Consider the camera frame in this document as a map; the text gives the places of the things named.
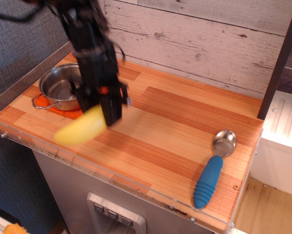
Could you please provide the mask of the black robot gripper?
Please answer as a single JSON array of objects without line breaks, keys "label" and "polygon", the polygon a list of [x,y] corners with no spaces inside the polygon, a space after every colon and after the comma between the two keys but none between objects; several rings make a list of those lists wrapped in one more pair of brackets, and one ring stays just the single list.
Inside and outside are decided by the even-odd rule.
[{"label": "black robot gripper", "polygon": [[81,75],[81,85],[73,87],[80,109],[86,112],[100,103],[106,125],[112,126],[122,118],[122,103],[129,106],[132,102],[127,85],[117,77],[115,47],[74,50],[73,56]]}]

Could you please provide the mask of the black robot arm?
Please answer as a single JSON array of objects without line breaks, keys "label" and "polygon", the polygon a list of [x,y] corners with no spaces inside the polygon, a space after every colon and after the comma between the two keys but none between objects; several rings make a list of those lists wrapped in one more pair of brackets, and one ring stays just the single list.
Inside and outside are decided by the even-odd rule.
[{"label": "black robot arm", "polygon": [[122,117],[122,105],[129,104],[127,86],[118,79],[114,43],[108,39],[108,25],[95,0],[31,0],[36,9],[23,18],[30,21],[39,9],[54,8],[72,43],[80,81],[68,78],[80,108],[87,112],[100,105],[107,126]]}]

